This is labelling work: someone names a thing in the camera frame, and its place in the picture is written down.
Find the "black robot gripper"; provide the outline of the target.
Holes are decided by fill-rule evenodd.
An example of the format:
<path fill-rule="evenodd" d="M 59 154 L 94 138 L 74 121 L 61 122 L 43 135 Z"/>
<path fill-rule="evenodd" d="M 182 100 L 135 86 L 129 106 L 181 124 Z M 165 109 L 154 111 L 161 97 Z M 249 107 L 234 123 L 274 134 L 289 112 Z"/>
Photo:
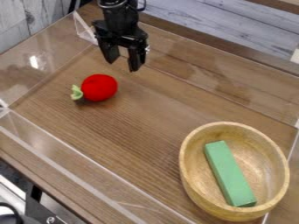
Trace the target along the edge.
<path fill-rule="evenodd" d="M 119 56 L 119 46 L 129 51 L 129 67 L 137 72 L 146 63 L 149 34 L 139 27 L 139 13 L 146 9 L 138 7 L 138 0 L 98 0 L 105 19 L 93 22 L 95 37 L 103 56 L 113 64 Z"/>

